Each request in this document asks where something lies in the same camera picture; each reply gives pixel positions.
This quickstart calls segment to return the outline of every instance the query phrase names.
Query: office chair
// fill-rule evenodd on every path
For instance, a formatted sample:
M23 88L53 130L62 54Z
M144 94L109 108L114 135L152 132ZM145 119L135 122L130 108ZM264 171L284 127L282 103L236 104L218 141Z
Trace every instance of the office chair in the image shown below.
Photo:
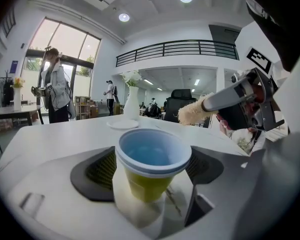
M178 111L184 106L196 102L192 98L190 89L176 89L171 93L171 97L166 100L165 121L179 123Z

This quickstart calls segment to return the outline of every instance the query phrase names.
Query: white plate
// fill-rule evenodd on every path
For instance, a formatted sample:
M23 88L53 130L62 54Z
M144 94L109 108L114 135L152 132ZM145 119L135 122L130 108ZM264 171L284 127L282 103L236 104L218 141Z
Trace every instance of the white plate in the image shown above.
M131 119L124 119L120 121L108 121L106 124L113 129L120 129L120 130L133 129L139 126L138 121L131 120Z

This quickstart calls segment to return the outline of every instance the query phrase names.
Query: balcony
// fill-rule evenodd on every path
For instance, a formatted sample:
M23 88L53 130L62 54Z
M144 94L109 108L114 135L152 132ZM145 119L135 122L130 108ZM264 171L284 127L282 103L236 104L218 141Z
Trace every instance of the balcony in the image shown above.
M218 56L239 60L235 44L192 39L161 42L126 52L116 57L116 67L153 58L178 55Z

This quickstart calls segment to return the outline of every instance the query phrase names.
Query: paper cup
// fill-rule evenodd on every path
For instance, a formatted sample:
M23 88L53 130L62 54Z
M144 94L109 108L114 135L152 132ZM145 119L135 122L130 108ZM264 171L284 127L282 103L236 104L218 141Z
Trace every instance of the paper cup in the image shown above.
M115 147L131 193L144 202L160 198L174 176L185 169L191 153L190 145L179 137L145 128L127 131Z

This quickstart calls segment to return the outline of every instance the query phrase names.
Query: white vase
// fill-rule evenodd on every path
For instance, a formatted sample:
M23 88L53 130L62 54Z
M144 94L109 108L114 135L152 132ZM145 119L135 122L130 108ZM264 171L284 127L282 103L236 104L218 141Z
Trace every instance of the white vase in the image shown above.
M126 119L138 120L140 115L140 108L138 102L139 87L129 87L129 97L123 109L123 115Z
M13 99L14 110L19 111L21 110L21 88L13 88L13 89L14 89L14 99Z

